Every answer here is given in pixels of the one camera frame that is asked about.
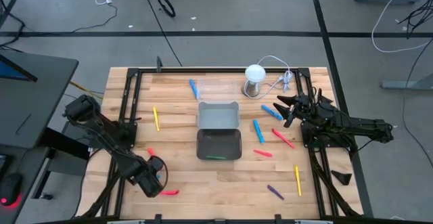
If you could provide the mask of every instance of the floor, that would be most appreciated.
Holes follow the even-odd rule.
[[[95,0],[5,0],[12,13],[33,31],[60,32],[105,22],[114,8],[96,5]],[[265,55],[276,55],[291,66],[327,66],[327,55],[313,0],[170,0],[176,18],[168,17],[156,0],[150,0],[184,66],[247,66]],[[420,49],[400,53],[380,53],[368,38],[384,5],[353,0],[319,0],[330,35],[338,76],[351,116],[383,118],[396,125],[395,140],[372,143],[360,152],[371,207],[377,218],[398,216],[414,221],[433,221],[433,169],[421,148],[404,130],[402,91],[380,88],[383,79],[405,80]],[[415,5],[390,6],[377,32],[403,33],[402,20]],[[146,0],[113,0],[118,8],[115,18],[105,26],[82,30],[71,37],[27,37],[11,45],[28,53],[77,59],[80,64],[73,80],[95,91],[103,91],[112,66],[155,66],[160,56],[164,66],[178,66]],[[4,32],[17,31],[19,24],[6,18],[0,28],[0,42],[10,40]],[[432,23],[417,32],[433,30]],[[243,31],[233,33],[218,31]],[[346,32],[357,32],[344,37]],[[426,38],[378,38],[382,49],[398,49],[425,43]],[[413,79],[433,71],[433,48],[420,59]],[[278,63],[269,61],[269,65]],[[69,87],[68,94],[78,96]],[[61,130],[64,97],[49,126]],[[432,126],[433,97],[427,91],[408,91],[406,120],[414,135],[433,154],[429,135]],[[366,139],[359,138],[363,145]],[[72,216],[78,202],[81,177],[54,175],[46,187],[56,198],[41,204],[28,201],[18,223],[55,221]],[[39,215],[49,212],[50,215]]]

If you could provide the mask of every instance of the wooden table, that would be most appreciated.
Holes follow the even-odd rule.
[[[322,88],[323,95],[334,100],[334,93],[327,68],[310,68],[313,86]],[[117,120],[126,81],[127,68],[111,68],[102,103],[102,113]],[[273,83],[280,74],[268,74],[265,82]],[[234,161],[202,161],[196,156],[198,101],[194,99],[189,79],[201,78],[237,79],[239,85],[242,134],[242,157]],[[126,183],[121,218],[153,219],[162,214],[163,219],[273,219],[281,214],[283,219],[319,218],[311,165],[308,151],[303,147],[300,121],[295,120],[289,129],[283,122],[262,110],[262,104],[272,107],[276,95],[283,95],[278,89],[262,99],[249,99],[242,95],[240,85],[245,82],[242,73],[160,73],[144,74],[141,80],[137,117],[136,146],[134,153],[148,159],[147,148],[152,148],[169,169],[166,190],[178,189],[176,196],[147,198],[138,186]],[[132,97],[134,81],[131,83]],[[284,95],[296,94],[296,83]],[[262,86],[262,92],[268,87]],[[160,132],[156,131],[152,106],[158,109]],[[131,99],[126,115],[131,109]],[[260,144],[252,124],[256,118],[266,143]],[[295,146],[290,148],[271,132],[276,128]],[[272,158],[253,152],[259,149],[273,154]],[[342,173],[352,173],[348,154],[342,148],[327,149],[329,167]],[[300,169],[302,197],[298,196],[294,165]],[[106,184],[110,155],[99,152],[92,157],[83,183],[78,215],[83,214],[100,194]],[[338,191],[352,208],[362,213],[356,181],[343,186],[334,177]],[[285,200],[280,200],[267,189],[277,189]],[[327,214],[331,214],[327,191],[322,186]],[[114,197],[110,202],[111,213]]]

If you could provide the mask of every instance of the red marker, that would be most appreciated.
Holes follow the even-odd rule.
[[[263,151],[261,151],[261,150],[254,150],[254,152],[259,153],[259,154],[261,154],[261,155],[263,155],[263,156],[272,157],[272,154],[271,154],[271,153],[263,152]]]
[[[179,190],[171,190],[171,191],[162,191],[160,194],[162,195],[176,195],[179,193]]]
[[[154,150],[151,149],[151,148],[148,148],[148,149],[147,149],[147,152],[149,152],[149,154],[150,154],[151,156],[156,156]]]
[[[283,141],[285,141],[290,147],[295,148],[292,143],[288,141],[288,139],[286,139],[281,133],[279,133],[279,131],[277,131],[277,129],[272,129],[272,132],[276,134],[276,136],[280,137]]]

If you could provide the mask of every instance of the black floor stripe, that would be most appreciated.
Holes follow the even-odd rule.
[[[9,2],[9,4],[7,4],[7,9],[8,9],[10,12],[12,12],[12,8],[14,7],[16,1],[17,1],[17,0],[11,0],[11,1]],[[7,17],[8,17],[8,15],[7,15],[6,13],[3,13],[3,14],[0,16],[0,28],[1,28],[1,27],[3,26],[3,24],[5,23]]]
[[[329,62],[329,69],[331,70],[332,80],[334,82],[334,88],[336,90],[338,106],[340,107],[341,111],[348,114],[346,99],[344,98],[343,87],[341,85],[340,76],[338,74],[337,64],[335,61],[334,53],[332,51],[331,41],[329,40],[329,34],[326,29],[325,20],[323,19],[323,13],[321,10],[320,2],[319,0],[313,0],[313,3],[317,15],[317,21],[319,22],[321,34],[323,37],[323,44],[325,45],[326,56]],[[365,183],[365,178],[362,171],[361,160],[359,159],[359,154],[356,154],[352,158],[352,166],[356,175],[357,187],[358,187],[359,197],[361,199],[364,215],[366,217],[373,217],[373,210],[371,208],[371,203],[368,196],[367,186]]]
[[[322,37],[320,32],[309,31],[166,31],[168,37]],[[15,37],[16,32],[0,32],[0,37]],[[20,37],[163,37],[160,31],[130,32],[22,32]],[[329,38],[371,38],[369,32],[328,32]],[[379,32],[375,38],[406,38],[406,33]],[[411,38],[432,38],[433,33],[414,33]]]

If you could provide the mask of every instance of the yellow crayon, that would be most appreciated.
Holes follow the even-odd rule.
[[[296,176],[296,182],[298,183],[298,194],[299,196],[301,196],[301,192],[300,192],[300,180],[299,180],[299,169],[298,169],[298,165],[295,165],[295,176]]]
[[[158,114],[156,113],[156,107],[155,106],[154,106],[154,117],[155,117],[156,130],[159,132],[160,131],[160,124],[158,123]]]

